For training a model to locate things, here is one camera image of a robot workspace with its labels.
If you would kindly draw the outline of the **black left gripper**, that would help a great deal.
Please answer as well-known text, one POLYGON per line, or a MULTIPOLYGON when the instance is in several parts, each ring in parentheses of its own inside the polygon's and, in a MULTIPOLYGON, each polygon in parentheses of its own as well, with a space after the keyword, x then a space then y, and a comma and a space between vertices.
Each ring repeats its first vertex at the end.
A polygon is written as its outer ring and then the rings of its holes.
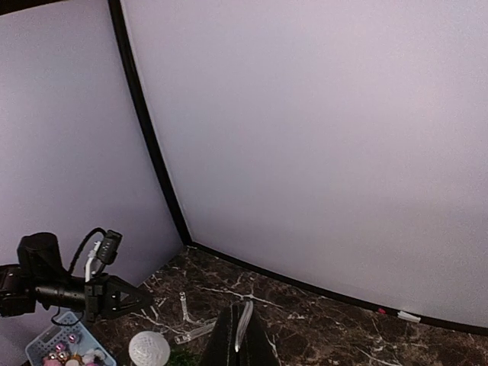
POLYGON ((63 307, 95 321, 104 310, 116 319, 153 305, 150 292, 134 287, 117 276, 103 272, 115 260, 115 232, 93 229, 82 240, 68 268, 64 268, 55 234, 41 232, 23 236, 17 249, 18 263, 1 267, 1 316, 34 313, 40 303, 45 309, 63 307), (100 234, 90 251, 82 277, 73 275, 88 241, 100 234))

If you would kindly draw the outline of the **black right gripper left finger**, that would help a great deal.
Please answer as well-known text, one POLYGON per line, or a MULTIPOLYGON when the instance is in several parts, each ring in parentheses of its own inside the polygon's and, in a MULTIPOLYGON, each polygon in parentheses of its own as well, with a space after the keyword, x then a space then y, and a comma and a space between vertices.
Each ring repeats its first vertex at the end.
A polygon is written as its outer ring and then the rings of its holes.
POLYGON ((230 366, 238 364, 235 342, 239 319, 240 309, 224 309, 220 313, 207 347, 201 356, 200 365, 230 366))

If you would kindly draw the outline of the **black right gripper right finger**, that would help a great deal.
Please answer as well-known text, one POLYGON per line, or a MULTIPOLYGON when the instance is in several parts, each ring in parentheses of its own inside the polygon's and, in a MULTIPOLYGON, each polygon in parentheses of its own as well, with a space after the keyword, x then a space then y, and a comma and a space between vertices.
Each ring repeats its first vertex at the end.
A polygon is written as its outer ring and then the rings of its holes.
POLYGON ((239 318, 239 364, 279 365, 253 304, 246 303, 239 318))

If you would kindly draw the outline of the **white ball string lights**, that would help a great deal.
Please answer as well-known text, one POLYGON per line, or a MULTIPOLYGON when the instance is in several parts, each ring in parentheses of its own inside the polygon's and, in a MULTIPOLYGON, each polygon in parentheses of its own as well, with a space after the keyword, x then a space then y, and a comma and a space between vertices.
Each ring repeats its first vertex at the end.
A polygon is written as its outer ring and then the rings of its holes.
MULTIPOLYGON (((206 322, 197 322, 191 319, 188 312, 187 300, 185 292, 179 294, 181 309, 183 313, 183 320, 187 323, 199 325, 198 328, 192 329, 188 332, 180 332, 174 337, 177 345, 183 345, 193 341, 201 336, 210 334, 217 319, 208 320, 206 322)), ((251 322, 254 310, 254 303, 246 301, 241 313, 239 315, 237 325, 234 326, 235 319, 233 314, 230 315, 230 340, 227 345, 227 365, 243 365, 244 351, 242 344, 246 339, 246 332, 251 322)), ((160 333, 144 331, 137 333, 129 343, 128 347, 129 357, 132 365, 165 365, 170 357, 170 347, 168 341, 160 333)))

